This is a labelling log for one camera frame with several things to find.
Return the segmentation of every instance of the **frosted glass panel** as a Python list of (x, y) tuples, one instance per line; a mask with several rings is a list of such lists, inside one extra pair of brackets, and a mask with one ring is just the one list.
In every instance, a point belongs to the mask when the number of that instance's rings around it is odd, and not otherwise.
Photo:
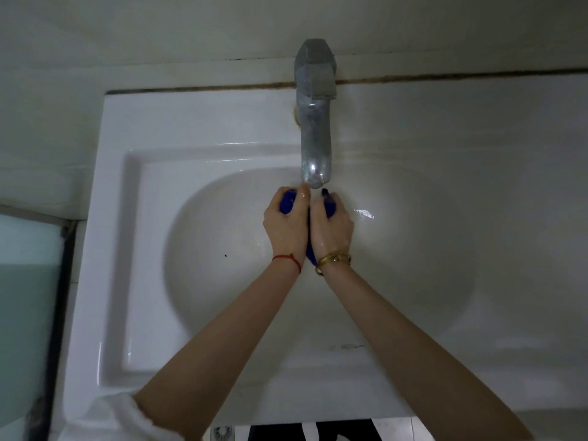
[(0, 428), (24, 417), (40, 391), (61, 265), (59, 233), (53, 224), (0, 215)]

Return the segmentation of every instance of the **person's left arm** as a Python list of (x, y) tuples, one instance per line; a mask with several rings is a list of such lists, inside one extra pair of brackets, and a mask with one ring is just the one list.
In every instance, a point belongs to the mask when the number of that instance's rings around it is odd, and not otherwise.
[[(292, 211), (279, 204), (282, 187), (264, 213), (273, 255), (305, 260), (310, 191), (301, 185)], [(298, 278), (293, 260), (273, 260), (227, 308), (196, 334), (135, 395), (143, 413), (159, 427), (186, 439), (201, 439), (239, 374)], [(231, 361), (226, 354), (231, 353)]]

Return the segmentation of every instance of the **person's left hand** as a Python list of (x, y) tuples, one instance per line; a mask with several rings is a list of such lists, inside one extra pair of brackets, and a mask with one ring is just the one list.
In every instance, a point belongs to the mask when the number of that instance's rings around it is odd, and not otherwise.
[(293, 254), (302, 266), (306, 258), (308, 206), (311, 190), (308, 184), (300, 184), (300, 187), (295, 189), (296, 200), (292, 211), (284, 215), (280, 212), (280, 202), (290, 189), (295, 188), (280, 187), (274, 194), (269, 207), (263, 213), (263, 227), (272, 244), (273, 256)]

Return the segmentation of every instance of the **white sink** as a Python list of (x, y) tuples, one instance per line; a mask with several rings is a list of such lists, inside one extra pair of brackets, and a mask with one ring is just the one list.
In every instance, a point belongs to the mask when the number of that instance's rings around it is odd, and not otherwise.
[[(518, 410), (588, 404), (588, 77), (338, 88), (353, 265)], [(293, 90), (107, 97), (67, 357), (67, 419), (130, 390), (271, 259), (300, 182)], [(231, 361), (231, 353), (226, 354)], [(410, 415), (310, 263), (217, 422)]]

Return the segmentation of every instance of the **person's right arm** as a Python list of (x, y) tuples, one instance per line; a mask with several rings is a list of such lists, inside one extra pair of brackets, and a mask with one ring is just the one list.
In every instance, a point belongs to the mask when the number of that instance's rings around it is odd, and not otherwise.
[[(353, 223), (337, 194), (328, 219), (311, 205), (316, 259), (348, 251)], [(374, 291), (347, 263), (322, 267), (329, 287), (364, 334), (397, 390), (436, 441), (530, 440), (533, 436), (486, 385)]]

